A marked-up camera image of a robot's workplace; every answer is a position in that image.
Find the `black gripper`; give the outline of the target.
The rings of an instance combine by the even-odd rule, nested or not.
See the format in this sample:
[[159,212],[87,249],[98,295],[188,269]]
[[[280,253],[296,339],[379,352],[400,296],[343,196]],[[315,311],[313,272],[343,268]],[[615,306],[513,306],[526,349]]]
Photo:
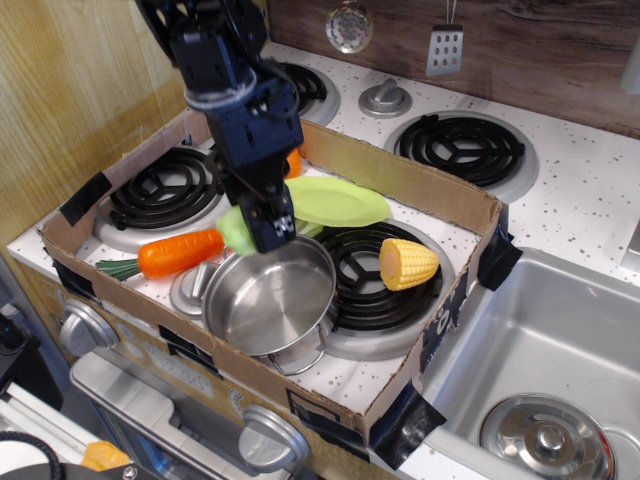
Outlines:
[[231,204],[241,205],[259,253],[296,237],[294,207],[285,192],[286,157],[303,141],[297,93],[285,77],[210,101],[203,112],[218,151],[220,180]]

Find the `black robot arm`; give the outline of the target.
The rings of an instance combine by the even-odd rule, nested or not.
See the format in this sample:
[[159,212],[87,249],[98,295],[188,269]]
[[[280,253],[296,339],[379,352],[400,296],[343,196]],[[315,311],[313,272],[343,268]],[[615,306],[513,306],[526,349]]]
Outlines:
[[264,10],[252,1],[140,1],[155,40],[180,71],[189,107],[207,121],[230,203],[254,246],[273,251],[296,236],[285,176],[303,142],[293,81],[262,50]]

